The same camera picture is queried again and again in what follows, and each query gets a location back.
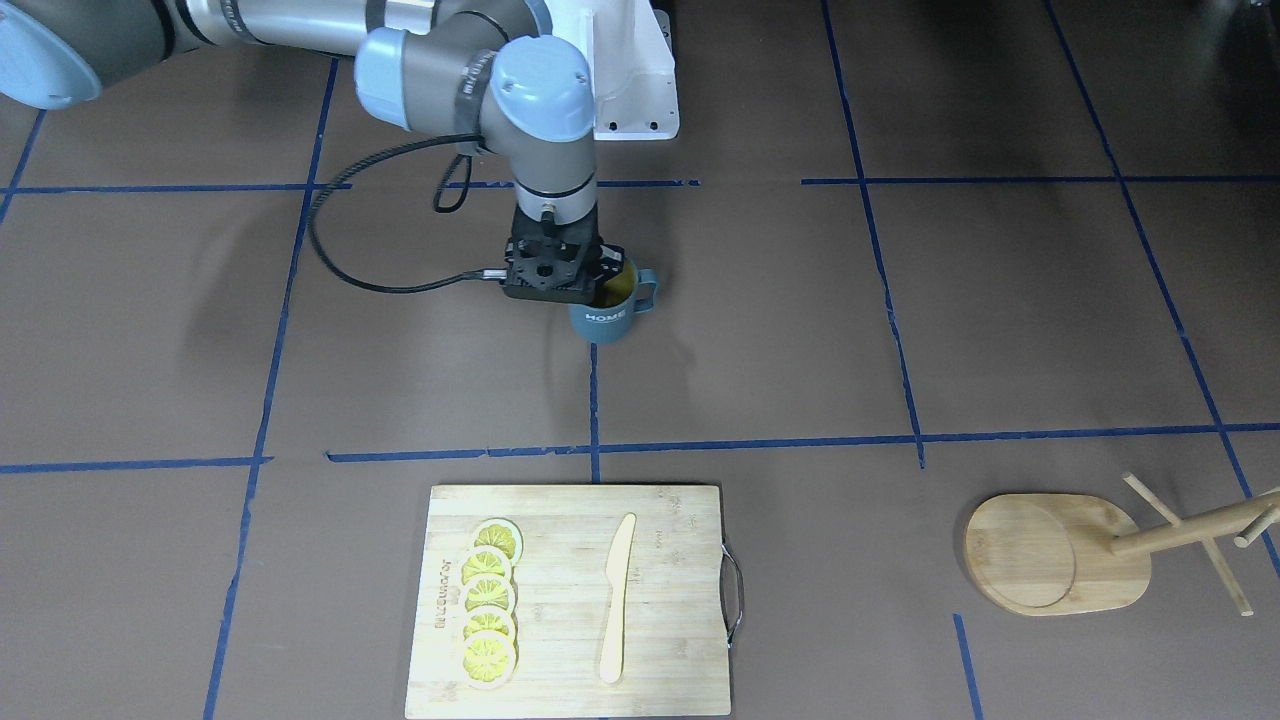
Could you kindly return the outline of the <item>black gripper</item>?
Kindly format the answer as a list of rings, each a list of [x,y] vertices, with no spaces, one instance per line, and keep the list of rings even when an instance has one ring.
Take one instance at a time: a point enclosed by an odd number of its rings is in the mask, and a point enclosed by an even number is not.
[[[513,210],[507,291],[598,291],[625,269],[625,250],[603,242],[599,211],[566,225]]]

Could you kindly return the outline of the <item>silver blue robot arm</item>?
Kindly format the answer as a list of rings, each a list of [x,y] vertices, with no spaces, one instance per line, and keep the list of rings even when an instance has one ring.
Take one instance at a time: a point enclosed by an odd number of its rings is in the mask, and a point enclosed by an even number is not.
[[[342,170],[451,145],[454,163],[508,159],[516,208],[506,266],[470,272],[512,299],[589,304],[625,270],[598,231],[596,101],[584,54],[556,37],[543,1],[5,1],[3,92],[65,109],[179,53],[232,44],[300,47],[355,63],[365,111],[420,135]]]

